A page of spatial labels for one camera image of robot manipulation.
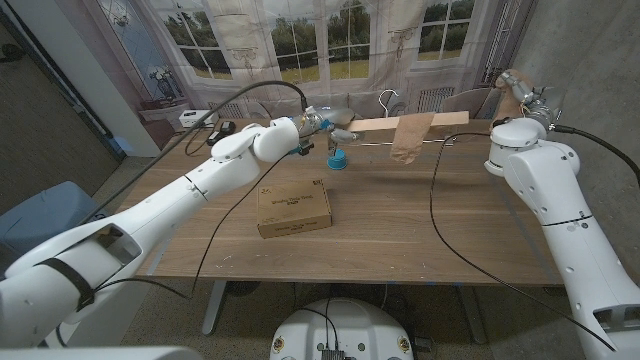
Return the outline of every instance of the blue chair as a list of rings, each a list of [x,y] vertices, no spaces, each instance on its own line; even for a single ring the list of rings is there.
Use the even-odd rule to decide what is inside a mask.
[[[71,181],[30,197],[0,216],[0,244],[22,256],[76,226],[98,204]],[[91,220],[108,216],[99,212]]]

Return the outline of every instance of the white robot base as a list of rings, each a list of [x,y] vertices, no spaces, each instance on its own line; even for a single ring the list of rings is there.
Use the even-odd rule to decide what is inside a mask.
[[[326,306],[327,300],[320,300],[305,308],[325,314]],[[333,328],[325,324],[320,314],[300,309],[289,316],[273,336],[269,359],[413,360],[407,332],[373,305],[354,299],[331,299],[327,317],[336,328],[338,351]],[[331,350],[327,349],[327,331]]]

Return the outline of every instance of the blue cup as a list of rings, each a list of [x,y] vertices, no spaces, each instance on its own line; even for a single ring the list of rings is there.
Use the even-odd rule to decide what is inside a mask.
[[[333,170],[342,170],[347,167],[347,155],[341,149],[336,150],[334,156],[329,157],[327,165]]]

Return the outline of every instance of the black strap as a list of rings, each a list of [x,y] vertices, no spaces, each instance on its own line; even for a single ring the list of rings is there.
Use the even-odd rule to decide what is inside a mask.
[[[50,268],[58,271],[60,274],[64,275],[71,283],[78,289],[80,292],[80,300],[78,301],[78,310],[82,310],[83,307],[93,304],[95,300],[93,296],[93,289],[91,285],[85,280],[82,275],[80,275],[74,268],[69,266],[66,262],[57,259],[57,258],[49,258],[44,260],[37,265],[47,265]]]

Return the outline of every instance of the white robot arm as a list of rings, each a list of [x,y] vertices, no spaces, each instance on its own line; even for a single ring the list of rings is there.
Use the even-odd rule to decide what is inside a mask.
[[[517,79],[506,73],[502,77],[519,88],[514,94],[533,116],[493,128],[485,167],[504,177],[540,221],[574,318],[616,350],[578,329],[587,358],[636,359],[640,289],[625,272],[584,199],[576,179],[577,153],[565,144],[544,140],[547,129],[553,128],[550,116],[559,113],[550,110],[545,99],[536,99],[531,90],[522,90],[524,85]]]
[[[306,154],[312,134],[332,135],[351,110],[308,108],[265,128],[252,124],[219,141],[212,157],[189,173],[116,215],[61,233],[16,261],[0,282],[0,347],[38,345],[62,321],[76,323],[95,311],[132,277],[155,246],[208,201],[241,187],[260,173],[257,160],[275,162],[293,151]]]

